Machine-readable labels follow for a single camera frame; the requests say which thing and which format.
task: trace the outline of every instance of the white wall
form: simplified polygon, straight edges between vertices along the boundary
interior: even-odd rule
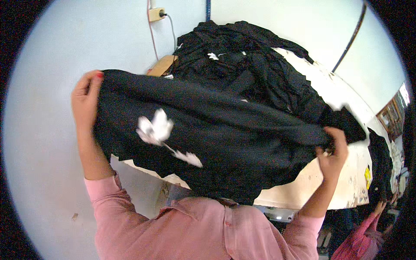
[[[166,8],[176,36],[205,21],[203,0],[152,6]],[[70,93],[89,70],[144,73],[155,63],[146,8],[145,0],[54,1],[16,63],[3,122],[7,178],[21,221],[45,259],[97,259]],[[171,54],[169,20],[153,28],[159,56]]]
[[[315,61],[332,70],[361,14],[361,0],[212,0],[218,24],[245,20],[294,41]],[[374,113],[405,80],[400,58],[374,13],[367,8],[361,29],[336,70]]]

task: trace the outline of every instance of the pink shirt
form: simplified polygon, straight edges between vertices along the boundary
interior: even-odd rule
[[[101,259],[318,259],[324,218],[296,215],[282,236],[255,207],[184,198],[148,219],[136,213],[118,175],[85,184]]]
[[[383,243],[381,233],[376,230],[380,215],[371,213],[361,225],[345,239],[334,252],[332,260],[363,260],[374,259],[379,252],[379,244]]]

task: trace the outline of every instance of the woman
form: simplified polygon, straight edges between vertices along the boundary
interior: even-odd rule
[[[374,212],[365,219],[361,225],[346,238],[334,252],[332,260],[372,260],[380,251],[385,237],[393,224],[383,232],[377,231],[377,223],[386,207],[387,202],[380,201]]]
[[[317,148],[323,182],[287,225],[284,236],[258,209],[229,207],[209,198],[176,201],[149,220],[136,213],[118,174],[94,142],[103,77],[99,70],[86,73],[71,96],[101,259],[318,259],[317,235],[348,155],[341,130],[325,128],[334,137],[335,152],[328,156]]]

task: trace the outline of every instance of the electrical outlet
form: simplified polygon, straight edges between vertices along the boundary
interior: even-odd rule
[[[165,8],[163,7],[159,7],[159,8],[153,8],[153,9],[149,9],[149,21],[150,22],[154,22],[154,21],[159,21],[162,20],[163,17],[160,17],[159,14],[164,14],[165,13]]]

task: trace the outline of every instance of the hand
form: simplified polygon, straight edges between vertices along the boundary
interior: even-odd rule
[[[324,176],[324,182],[337,184],[339,174],[348,156],[347,142],[343,131],[333,127],[324,127],[324,130],[334,138],[335,151],[333,154],[325,155],[322,148],[317,147],[316,156]]]
[[[84,74],[71,94],[72,113],[78,134],[89,134],[97,116],[97,99],[103,72],[93,70]]]
[[[384,208],[386,207],[386,205],[387,205],[387,201],[385,201],[385,202],[384,201],[379,201],[379,203],[377,203],[376,209],[374,209],[374,213],[376,215],[381,214],[383,212]]]

